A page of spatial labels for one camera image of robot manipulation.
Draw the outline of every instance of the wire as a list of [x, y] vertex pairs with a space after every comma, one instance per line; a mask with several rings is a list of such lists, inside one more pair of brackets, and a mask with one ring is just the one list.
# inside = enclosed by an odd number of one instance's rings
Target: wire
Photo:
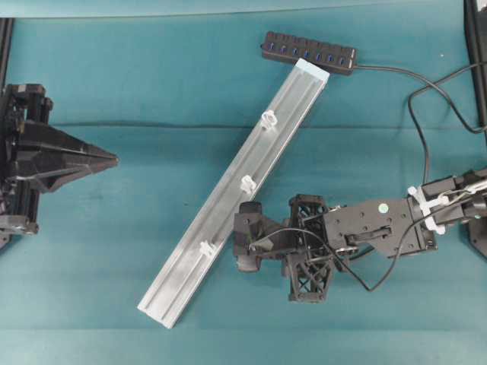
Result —
[[382, 277], [372, 286], [372, 287], [369, 287], [365, 281], [360, 278], [360, 276], [358, 276], [356, 273], [353, 272], [353, 270], [350, 269], [350, 267], [336, 254], [335, 250], [333, 249], [333, 247], [331, 247], [322, 237], [318, 236], [317, 234], [315, 234], [314, 232], [311, 232], [310, 230], [304, 230], [304, 229], [301, 229], [301, 228], [293, 228], [293, 227], [289, 227], [289, 228], [282, 228], [280, 230], [276, 230], [270, 234], [268, 234], [267, 236], [259, 239], [259, 240], [266, 240], [268, 238], [270, 238], [271, 236], [274, 236], [275, 234], [278, 234], [278, 233], [281, 233], [281, 232], [285, 232], [285, 231], [295, 231], [295, 232], [301, 232], [301, 233], [305, 233], [305, 234], [308, 234], [310, 236], [313, 236], [314, 238], [316, 238], [318, 241], [320, 241], [320, 243], [326, 248], [328, 249], [328, 251], [331, 252], [331, 254], [335, 257], [336, 260], [338, 260], [340, 262], [340, 264], [354, 277], [354, 279], [356, 281], [358, 281], [360, 283], [360, 285], [366, 290], [366, 291], [369, 291], [369, 292], [372, 292], [374, 290], [376, 290], [379, 286], [381, 286], [385, 280], [390, 276], [390, 273], [393, 271], [394, 267], [396, 266], [396, 263], [397, 263], [397, 259], [399, 258], [399, 256], [401, 255], [401, 250], [403, 249], [403, 244], [404, 244], [404, 239], [406, 238], [407, 234], [409, 233], [409, 231], [412, 229], [412, 228], [415, 228], [415, 227], [418, 227], [421, 223], [423, 223], [424, 221], [426, 221], [428, 218], [430, 217], [434, 217], [436, 214], [439, 214], [441, 213], [442, 211], [448, 209], [448, 208], [452, 208], [454, 206], [458, 206], [458, 205], [461, 205], [465, 202], [468, 202], [470, 201], [471, 198], [465, 198], [463, 200], [460, 200], [460, 201], [457, 201], [457, 202], [454, 202], [452, 204], [449, 204], [449, 205], [446, 205], [442, 208], [439, 208], [438, 210], [424, 216], [423, 218], [421, 219], [418, 219], [417, 221], [414, 221], [412, 222], [407, 228], [406, 230], [404, 231], [403, 235], [401, 236], [400, 240], [399, 240], [399, 245], [397, 246], [396, 248], [396, 255], [393, 257], [393, 261], [392, 263], [390, 264], [389, 268], [386, 270], [386, 272], [384, 273], [384, 275], [382, 275]]
[[[405, 74], [414, 78], [418, 78], [419, 80], [423, 81], [426, 83], [429, 87], [433, 87], [442, 97], [445, 98], [445, 100], [451, 105], [453, 101], [451, 100], [450, 96], [435, 85], [432, 81], [429, 81], [425, 76], [417, 74], [415, 72], [406, 70], [404, 68], [397, 68], [397, 67], [389, 67], [389, 66], [368, 66], [368, 65], [356, 65], [355, 68], [361, 69], [361, 70], [370, 70], [370, 71], [389, 71], [389, 72], [396, 72], [400, 74]], [[422, 184], [425, 184], [428, 181], [428, 175], [429, 175], [429, 149], [428, 149], [428, 144], [426, 143], [425, 135], [423, 134], [423, 131], [421, 129], [421, 126], [418, 123], [418, 120], [414, 114], [414, 110], [412, 109], [412, 103], [410, 100], [408, 100], [408, 111], [409, 115], [411, 116], [412, 121], [414, 122], [414, 125], [416, 127], [416, 130], [418, 131], [419, 139], [421, 140], [421, 145], [423, 147], [423, 154], [424, 154], [424, 160], [425, 162], [423, 163], [423, 179], [422, 179]]]
[[419, 139], [421, 140], [421, 144], [422, 144], [423, 152], [424, 152], [424, 160], [425, 160], [425, 162], [424, 162], [424, 166], [423, 166], [423, 178], [422, 178], [422, 183], [423, 184], [427, 183], [427, 181], [428, 181], [429, 167], [430, 167], [430, 157], [429, 157], [429, 150], [428, 150], [428, 145], [427, 145], [426, 140], [425, 140], [425, 136], [424, 136], [423, 131], [421, 129], [421, 126], [419, 125], [418, 120], [417, 120], [417, 118], [415, 116], [414, 109], [412, 108], [412, 99], [414, 97], [418, 96], [419, 94], [424, 93], [426, 90], [429, 90], [430, 88], [433, 88], [433, 89], [435, 89], [448, 102], [448, 104], [450, 105], [450, 107], [455, 112], [455, 115], [457, 116], [457, 118], [460, 120], [460, 122], [462, 123], [463, 127], [467, 131], [469, 131], [470, 133], [473, 133], [473, 134], [479, 134], [479, 133], [485, 132], [485, 131], [487, 131], [487, 125], [484, 126], [484, 127], [481, 127], [481, 128], [477, 128], [477, 129], [472, 128], [466, 122], [466, 120], [463, 118], [463, 116], [461, 115], [460, 111], [458, 110], [457, 106], [452, 101], [452, 99], [450, 98], [450, 96], [443, 89], [441, 89], [438, 86], [440, 84], [443, 84], [446, 81], [451, 80], [452, 78], [455, 78], [456, 76], [464, 73], [465, 71], [468, 71], [468, 70], [470, 70], [472, 68], [475, 68], [475, 67], [479, 67], [481, 65], [487, 65], [487, 62], [478, 62], [478, 63], [474, 63], [474, 64], [471, 64], [471, 65], [462, 67], [462, 68], [460, 68], [460, 69], [452, 72], [451, 74], [449, 74], [449, 75], [441, 78], [440, 80], [438, 80], [436, 82], [431, 82], [427, 78], [425, 78], [424, 76], [422, 76], [420, 74], [417, 74], [415, 72], [406, 70], [404, 68], [388, 67], [388, 66], [368, 66], [368, 65], [356, 65], [355, 66], [355, 68], [357, 68], [357, 69], [363, 69], [363, 70], [397, 72], [397, 73], [401, 73], [401, 74], [405, 74], [405, 75], [412, 76], [414, 78], [418, 78], [419, 80], [421, 80], [421, 81], [423, 81], [424, 83], [427, 84], [426, 86], [422, 87], [421, 89], [418, 89], [415, 92], [413, 92], [412, 94], [410, 94], [409, 97], [408, 97], [408, 103], [407, 103], [408, 104], [409, 115], [411, 116], [411, 119], [414, 122], [414, 125], [416, 127], [416, 130], [418, 131]]

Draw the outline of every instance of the black cone-shaped part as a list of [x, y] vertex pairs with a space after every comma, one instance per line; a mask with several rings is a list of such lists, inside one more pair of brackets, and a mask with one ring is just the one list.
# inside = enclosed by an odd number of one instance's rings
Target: black cone-shaped part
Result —
[[47, 124], [26, 121], [17, 144], [17, 158], [8, 179], [31, 182], [40, 192], [54, 192], [70, 181], [118, 164], [116, 155], [87, 144]]

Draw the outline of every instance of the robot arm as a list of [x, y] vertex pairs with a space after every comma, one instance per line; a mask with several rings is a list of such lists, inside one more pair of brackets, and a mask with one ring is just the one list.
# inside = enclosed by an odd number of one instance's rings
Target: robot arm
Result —
[[289, 300], [326, 298], [335, 270], [372, 249], [387, 258], [437, 249], [434, 233], [459, 221], [487, 216], [487, 169], [469, 171], [409, 188], [402, 199], [366, 201], [351, 207], [326, 206], [317, 195], [297, 195], [283, 224], [262, 214], [259, 202], [245, 202], [234, 219], [234, 255], [240, 271], [259, 271], [263, 259], [282, 261], [290, 279]]

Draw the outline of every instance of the table surface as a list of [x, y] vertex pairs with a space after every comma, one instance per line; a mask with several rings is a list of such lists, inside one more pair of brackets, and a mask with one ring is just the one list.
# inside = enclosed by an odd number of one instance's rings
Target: table surface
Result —
[[[465, 227], [403, 259], [366, 293], [334, 277], [325, 303], [287, 301], [278, 262], [239, 273], [230, 240], [176, 327], [136, 309], [290, 72], [262, 59], [267, 30], [354, 46], [362, 64], [437, 79], [466, 65], [460, 1], [161, 17], [19, 19], [10, 83], [41, 83], [51, 124], [120, 164], [40, 202], [40, 232], [0, 252], [0, 363], [485, 364], [487, 265]], [[403, 75], [332, 75], [258, 194], [280, 220], [297, 193], [330, 205], [399, 198], [421, 182]], [[468, 73], [445, 85], [476, 124]], [[485, 137], [433, 92], [415, 100], [431, 178], [485, 166]], [[375, 280], [389, 262], [357, 264]]]

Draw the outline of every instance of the teal fabric surface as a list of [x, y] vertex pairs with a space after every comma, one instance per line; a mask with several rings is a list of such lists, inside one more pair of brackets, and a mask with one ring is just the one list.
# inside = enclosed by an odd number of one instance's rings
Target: teal fabric surface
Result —
[[[438, 237], [437, 252], [401, 260], [373, 294], [342, 274], [325, 303], [289, 303], [279, 264], [241, 274], [230, 241], [174, 329], [135, 308], [291, 70], [260, 57], [269, 29], [431, 79], [468, 63], [456, 1], [17, 21], [8, 82], [44, 84], [51, 123], [120, 165], [43, 196], [39, 234], [0, 253], [0, 364], [485, 364], [487, 265], [464, 227]], [[351, 205], [419, 184], [422, 150], [404, 105], [419, 86], [333, 75], [258, 195], [265, 213], [286, 217], [297, 193]], [[470, 76], [446, 89], [475, 123]], [[415, 105], [433, 178], [485, 166], [485, 138], [440, 98]], [[388, 264], [373, 255], [356, 267], [373, 281]]]
[[3, 0], [0, 17], [154, 17], [163, 15], [223, 14], [284, 11], [426, 2], [427, 0]]

